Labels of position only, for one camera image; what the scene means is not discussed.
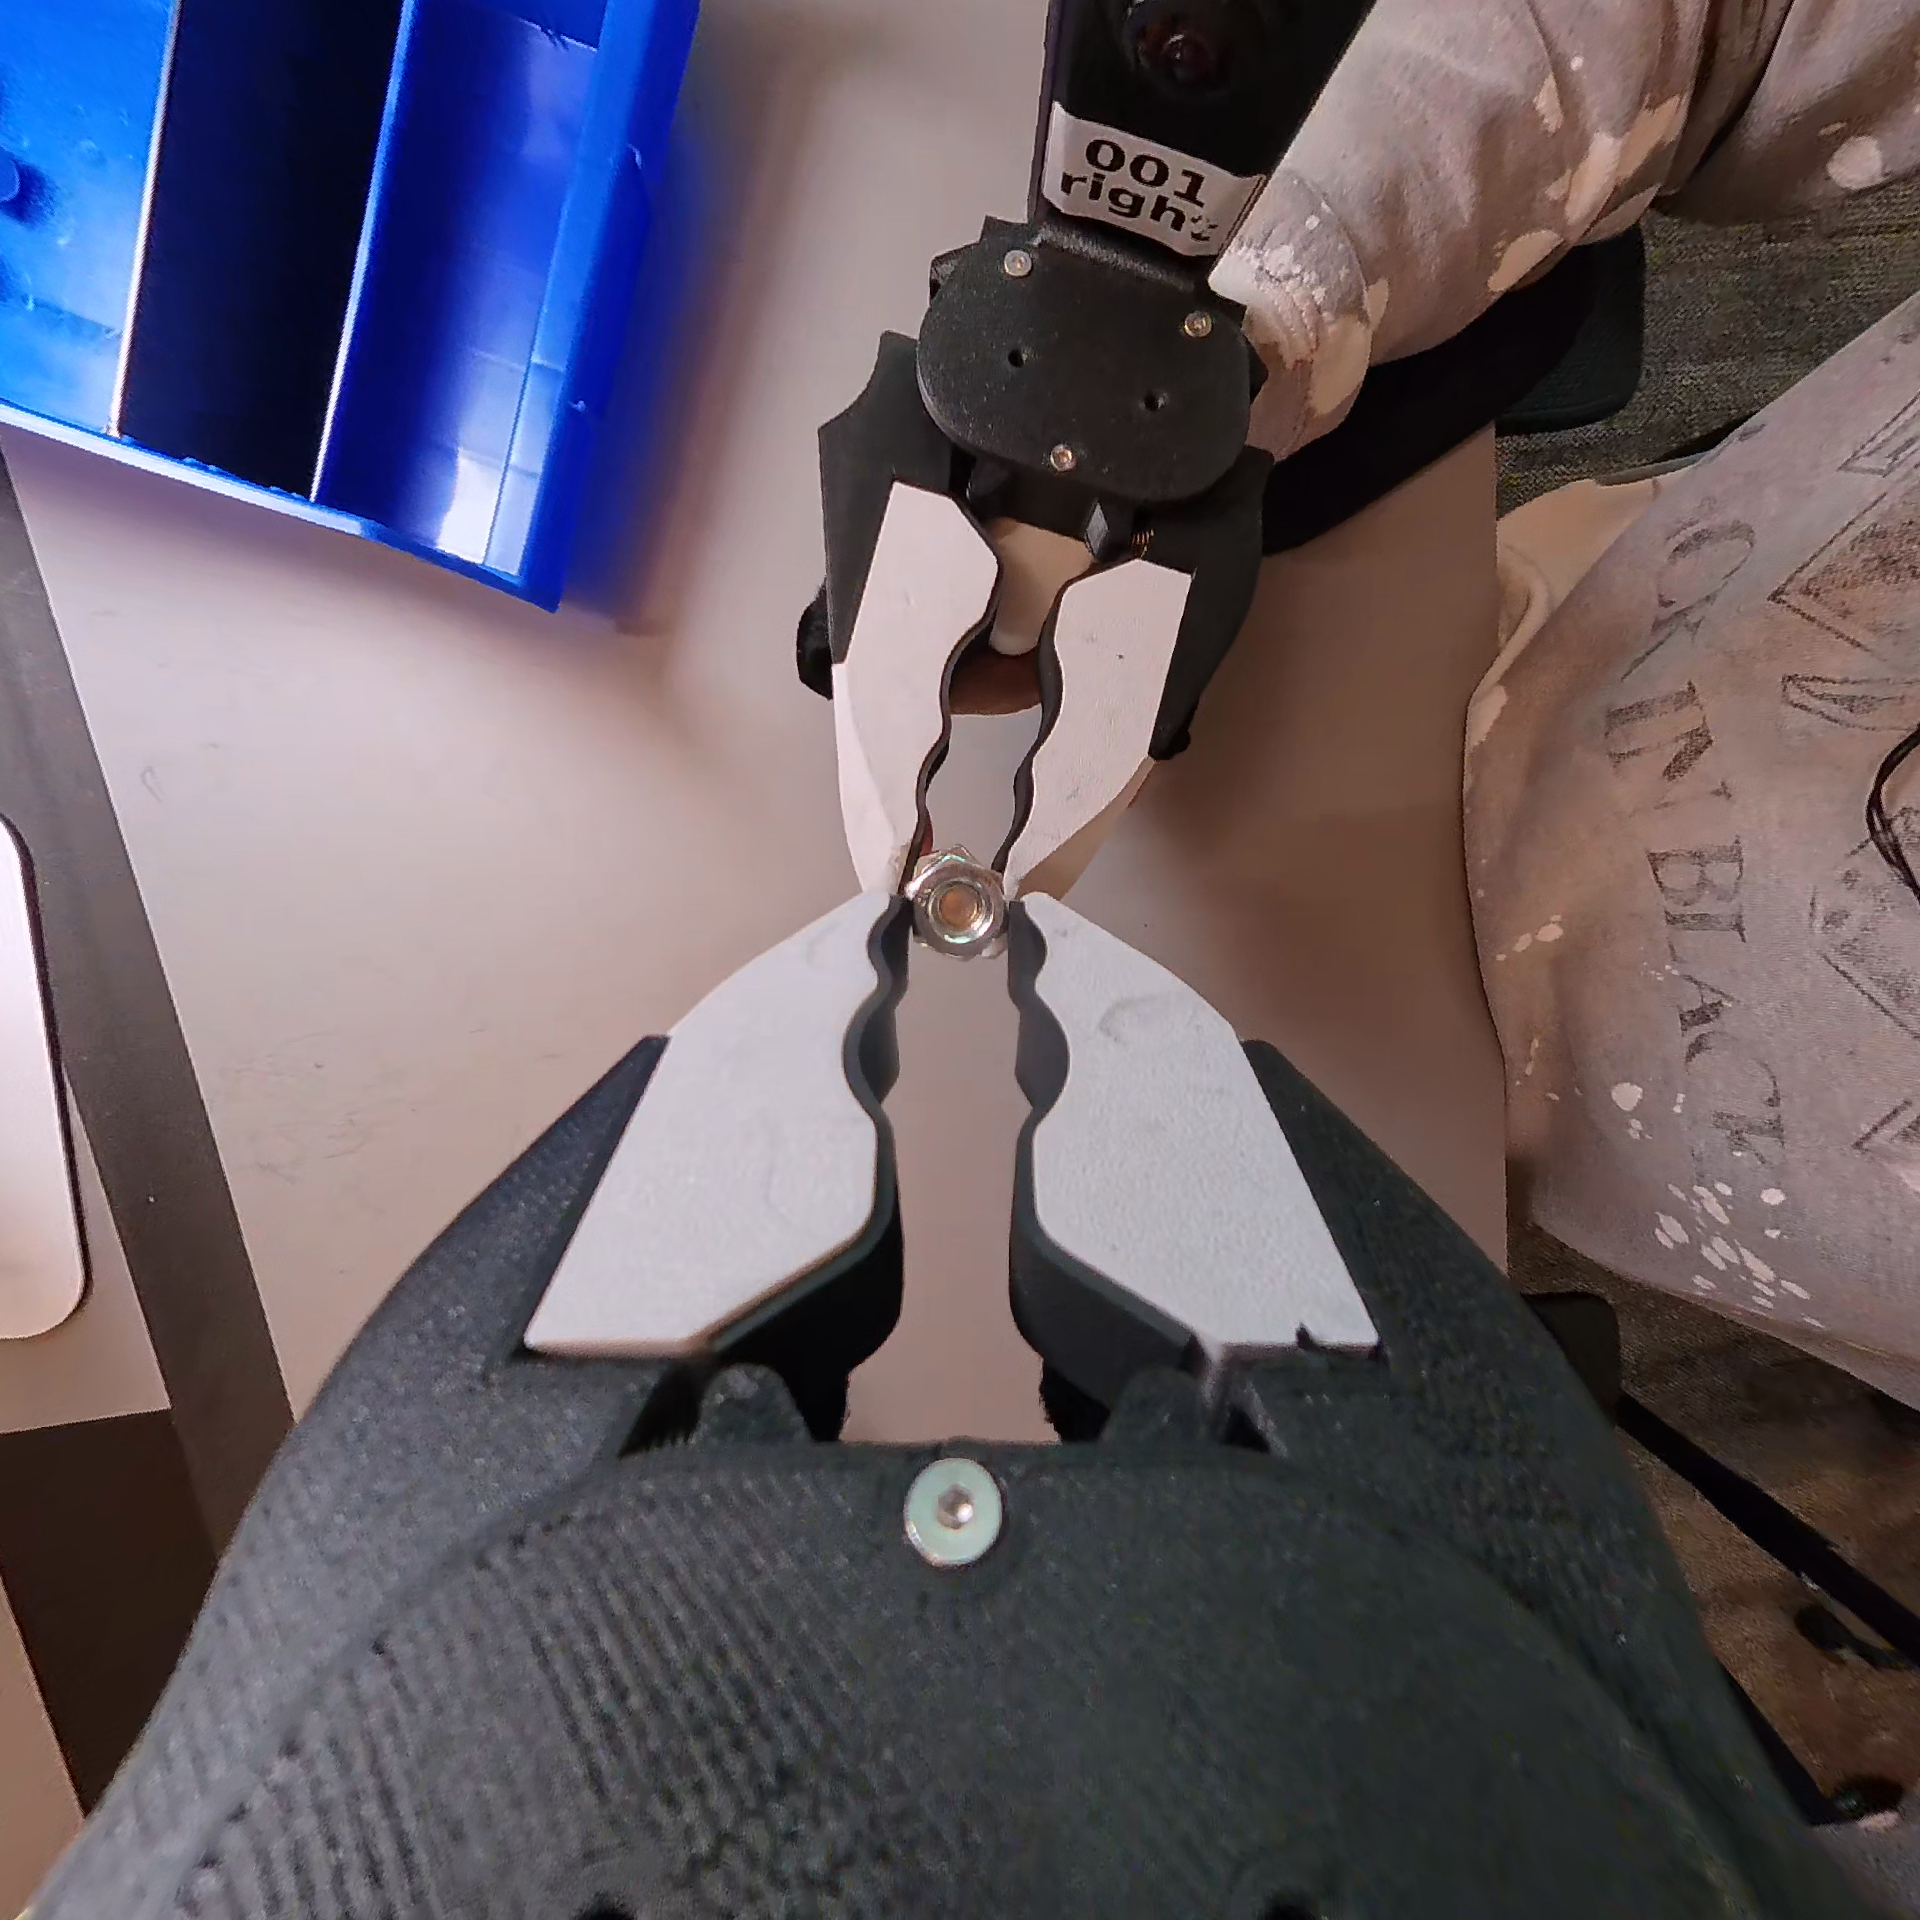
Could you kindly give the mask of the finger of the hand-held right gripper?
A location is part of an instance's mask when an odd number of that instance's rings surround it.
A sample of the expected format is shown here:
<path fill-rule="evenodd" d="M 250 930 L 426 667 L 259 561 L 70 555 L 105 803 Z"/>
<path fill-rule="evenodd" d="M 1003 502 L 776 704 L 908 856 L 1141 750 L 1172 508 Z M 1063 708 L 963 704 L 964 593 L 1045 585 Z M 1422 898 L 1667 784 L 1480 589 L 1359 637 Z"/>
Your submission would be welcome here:
<path fill-rule="evenodd" d="M 1188 591 L 1188 571 L 1156 561 L 1119 561 L 1063 587 L 1041 645 L 1053 679 L 1021 766 L 1011 898 L 1063 899 L 1149 780 Z"/>
<path fill-rule="evenodd" d="M 831 669 L 839 802 L 864 893 L 901 891 L 924 843 L 953 671 L 993 627 L 999 587 L 999 554 L 956 498 L 891 486 L 848 649 Z"/>

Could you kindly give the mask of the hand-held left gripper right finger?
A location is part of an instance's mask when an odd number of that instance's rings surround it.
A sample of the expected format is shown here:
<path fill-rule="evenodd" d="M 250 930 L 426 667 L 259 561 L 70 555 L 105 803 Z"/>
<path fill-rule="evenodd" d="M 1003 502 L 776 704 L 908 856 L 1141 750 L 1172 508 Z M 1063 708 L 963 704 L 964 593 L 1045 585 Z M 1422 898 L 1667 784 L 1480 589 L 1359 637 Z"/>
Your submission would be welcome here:
<path fill-rule="evenodd" d="M 1009 926 L 1021 1128 L 1011 1300 L 1069 1398 L 1151 1372 L 1372 1358 L 1380 1332 L 1234 1025 L 1065 901 Z"/>

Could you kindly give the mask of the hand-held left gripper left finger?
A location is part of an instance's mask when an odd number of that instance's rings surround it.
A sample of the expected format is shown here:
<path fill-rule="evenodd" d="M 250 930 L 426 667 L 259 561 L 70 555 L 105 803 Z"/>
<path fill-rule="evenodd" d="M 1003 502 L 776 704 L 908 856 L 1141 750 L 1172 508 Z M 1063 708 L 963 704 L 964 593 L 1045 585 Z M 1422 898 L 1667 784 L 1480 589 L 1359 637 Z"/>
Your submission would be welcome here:
<path fill-rule="evenodd" d="M 771 1369 L 810 1427 L 903 1303 L 897 1009 L 911 910 L 864 891 L 704 995 L 602 1157 L 526 1330 L 572 1359 Z"/>

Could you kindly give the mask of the silver hex nut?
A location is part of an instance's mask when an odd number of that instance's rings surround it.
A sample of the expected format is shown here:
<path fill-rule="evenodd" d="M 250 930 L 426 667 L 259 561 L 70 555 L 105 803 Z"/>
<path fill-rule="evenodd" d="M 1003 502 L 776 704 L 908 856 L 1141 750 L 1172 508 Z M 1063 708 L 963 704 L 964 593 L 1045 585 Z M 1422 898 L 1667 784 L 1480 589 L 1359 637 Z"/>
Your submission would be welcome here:
<path fill-rule="evenodd" d="M 974 882 L 991 899 L 993 922 L 984 924 L 974 940 L 942 938 L 945 931 L 931 919 L 928 893 L 953 877 Z M 969 848 L 953 846 L 924 852 L 905 883 L 903 898 L 911 901 L 914 935 L 927 949 L 964 959 L 999 958 L 1005 954 L 1009 901 L 1003 875 L 993 863 L 979 859 Z"/>

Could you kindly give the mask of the blue storage bin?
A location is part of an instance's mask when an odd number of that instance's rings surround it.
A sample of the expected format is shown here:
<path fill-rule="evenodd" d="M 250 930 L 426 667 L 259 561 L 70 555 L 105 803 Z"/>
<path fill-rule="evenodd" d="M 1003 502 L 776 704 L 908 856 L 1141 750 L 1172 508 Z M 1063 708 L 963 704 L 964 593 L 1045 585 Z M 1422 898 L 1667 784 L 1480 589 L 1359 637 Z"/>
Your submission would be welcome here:
<path fill-rule="evenodd" d="M 2 7 L 5 422 L 557 608 L 700 5 L 399 2 L 321 458 L 294 493 L 117 424 L 177 4 Z"/>

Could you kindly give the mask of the person's right forearm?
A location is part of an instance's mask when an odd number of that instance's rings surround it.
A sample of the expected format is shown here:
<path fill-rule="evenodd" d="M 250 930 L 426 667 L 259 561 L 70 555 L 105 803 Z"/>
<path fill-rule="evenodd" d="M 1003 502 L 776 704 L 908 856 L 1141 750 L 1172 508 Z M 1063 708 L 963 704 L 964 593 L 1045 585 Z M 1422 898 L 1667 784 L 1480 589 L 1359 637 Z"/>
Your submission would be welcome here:
<path fill-rule="evenodd" d="M 1917 174 L 1914 2 L 1372 5 L 1211 286 L 1266 377 L 1253 443 L 1322 437 L 1651 205 L 1790 220 Z"/>

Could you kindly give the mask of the black chair base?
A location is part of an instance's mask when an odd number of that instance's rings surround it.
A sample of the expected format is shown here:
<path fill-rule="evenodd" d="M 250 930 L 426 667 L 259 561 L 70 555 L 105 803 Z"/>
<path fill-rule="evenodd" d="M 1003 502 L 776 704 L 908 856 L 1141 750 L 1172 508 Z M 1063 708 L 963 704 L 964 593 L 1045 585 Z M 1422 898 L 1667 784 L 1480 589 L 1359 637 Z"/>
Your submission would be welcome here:
<path fill-rule="evenodd" d="M 1817 1650 L 1829 1653 L 1853 1651 L 1867 1665 L 1917 1670 L 1918 1615 L 1914 1608 L 1853 1566 L 1825 1534 L 1796 1516 L 1782 1500 L 1714 1457 L 1624 1390 L 1620 1319 L 1606 1298 L 1592 1292 L 1537 1292 L 1526 1296 L 1526 1303 L 1613 1424 L 1658 1460 L 1669 1474 L 1690 1486 L 1770 1561 L 1813 1591 L 1813 1600 L 1794 1615 L 1796 1626 L 1820 1617 L 1829 1620 L 1833 1630 L 1842 1630 L 1842 1622 L 1834 1614 L 1834 1608 L 1842 1608 L 1877 1636 L 1875 1642 L 1861 1637 L 1817 1639 Z M 1742 1719 L 1807 1824 L 1830 1831 L 1890 1831 L 1899 1824 L 1909 1807 L 1906 1787 L 1864 1773 L 1842 1780 L 1833 1790 L 1820 1787 L 1808 1765 L 1744 1689 L 1732 1668 L 1725 1668 L 1723 1675 Z"/>

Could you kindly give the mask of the white stand base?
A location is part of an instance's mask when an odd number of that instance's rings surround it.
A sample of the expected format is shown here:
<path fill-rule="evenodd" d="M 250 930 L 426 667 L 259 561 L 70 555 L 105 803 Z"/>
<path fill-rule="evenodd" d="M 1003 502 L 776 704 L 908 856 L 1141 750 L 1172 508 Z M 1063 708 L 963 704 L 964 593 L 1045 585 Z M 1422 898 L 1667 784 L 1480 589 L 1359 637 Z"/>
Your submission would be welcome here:
<path fill-rule="evenodd" d="M 31 856 L 2 824 L 2 1337 L 59 1330 L 89 1259 Z"/>

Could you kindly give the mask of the dark blue bin divider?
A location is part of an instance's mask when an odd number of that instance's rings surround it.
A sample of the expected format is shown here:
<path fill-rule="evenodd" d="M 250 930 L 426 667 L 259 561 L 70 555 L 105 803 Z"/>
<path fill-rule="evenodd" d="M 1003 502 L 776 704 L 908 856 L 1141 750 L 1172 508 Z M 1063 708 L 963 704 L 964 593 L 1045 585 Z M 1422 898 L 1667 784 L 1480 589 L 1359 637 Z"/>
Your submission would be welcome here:
<path fill-rule="evenodd" d="M 313 491 L 400 2 L 174 4 L 117 430 Z"/>

